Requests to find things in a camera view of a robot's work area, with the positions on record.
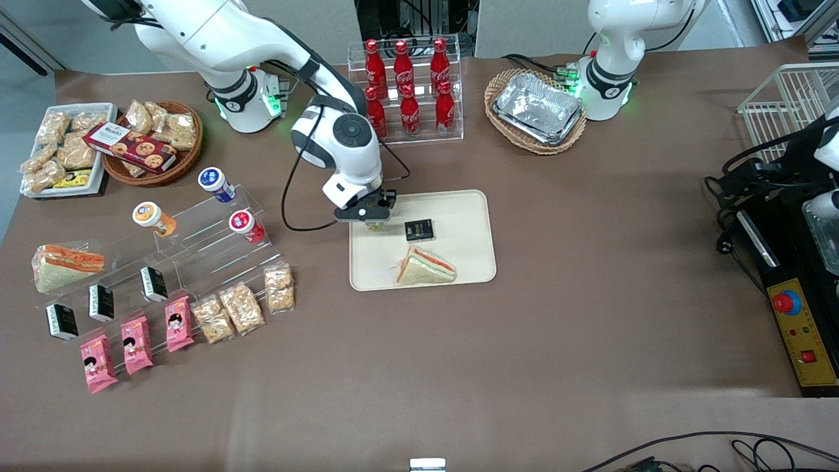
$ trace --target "white wire basket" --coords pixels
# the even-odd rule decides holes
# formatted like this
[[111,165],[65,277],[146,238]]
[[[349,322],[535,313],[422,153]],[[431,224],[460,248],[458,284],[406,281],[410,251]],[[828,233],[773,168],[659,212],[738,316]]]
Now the white wire basket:
[[[839,96],[839,62],[787,64],[772,73],[737,107],[753,144],[803,129]],[[784,155],[786,143],[758,153],[764,162]]]

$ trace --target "red cookie box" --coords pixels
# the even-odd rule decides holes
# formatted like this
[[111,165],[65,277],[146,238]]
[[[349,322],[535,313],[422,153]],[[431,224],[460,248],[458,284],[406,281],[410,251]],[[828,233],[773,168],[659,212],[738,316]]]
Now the red cookie box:
[[163,174],[177,159],[172,146],[115,123],[99,124],[83,139],[89,147],[153,174]]

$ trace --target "foil container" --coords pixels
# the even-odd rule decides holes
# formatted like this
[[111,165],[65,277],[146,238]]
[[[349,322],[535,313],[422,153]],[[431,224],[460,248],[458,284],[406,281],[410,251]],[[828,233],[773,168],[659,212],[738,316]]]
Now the foil container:
[[510,79],[492,110],[539,142],[558,146],[582,116],[582,102],[535,74],[525,73]]

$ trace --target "red bottle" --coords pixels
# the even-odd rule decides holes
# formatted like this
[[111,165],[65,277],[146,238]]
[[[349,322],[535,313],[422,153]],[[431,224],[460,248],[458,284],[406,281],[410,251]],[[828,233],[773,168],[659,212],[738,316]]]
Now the red bottle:
[[451,82],[440,82],[437,97],[437,134],[448,138],[455,132],[455,99],[451,97]]
[[365,44],[367,50],[367,81],[370,87],[376,89],[376,98],[384,100],[388,97],[388,76],[384,73],[384,61],[378,55],[378,45],[375,39],[368,39]]
[[446,55],[446,40],[434,40],[434,57],[431,58],[431,96],[437,98],[441,82],[449,81],[449,56]]
[[399,90],[402,92],[402,105],[399,106],[402,112],[402,130],[406,139],[417,139],[420,136],[420,105],[414,98],[414,84],[403,84]]
[[404,39],[396,41],[396,61],[393,63],[393,73],[396,75],[396,90],[402,97],[403,85],[410,84],[414,89],[414,64],[408,57],[408,43]]
[[367,119],[376,130],[378,138],[384,140],[388,137],[388,121],[384,118],[384,107],[376,97],[376,88],[368,87],[364,93],[367,95]]

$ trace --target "brown table surface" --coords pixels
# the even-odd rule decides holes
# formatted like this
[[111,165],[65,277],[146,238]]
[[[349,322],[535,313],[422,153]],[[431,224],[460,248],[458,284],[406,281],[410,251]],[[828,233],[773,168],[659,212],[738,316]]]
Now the brown table surface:
[[[551,58],[560,63],[570,57]],[[196,345],[116,390],[87,392],[79,353],[33,308],[39,244],[138,231],[142,200],[178,212],[205,198],[196,167],[158,189],[112,181],[102,198],[21,199],[2,258],[0,461],[15,470],[580,470],[664,435],[774,433],[839,449],[839,400],[802,399],[761,294],[714,250],[701,178],[748,146],[735,107],[784,63],[794,40],[753,49],[651,54],[629,104],[589,123],[570,151],[513,147],[483,112],[505,60],[464,61],[463,142],[398,146],[402,193],[487,195],[495,280],[356,292],[347,227],[291,233],[280,195],[294,160],[285,119],[232,131],[196,74],[62,72],[59,103],[172,99],[206,126],[201,165],[218,165],[265,206],[296,269],[298,309],[246,338]],[[290,115],[307,92],[296,92]],[[399,169],[383,154],[387,175]],[[299,225],[328,221],[329,173],[302,165],[289,196]],[[773,465],[786,467],[769,451]],[[636,454],[742,468],[725,438]],[[800,456],[801,465],[825,465]]]

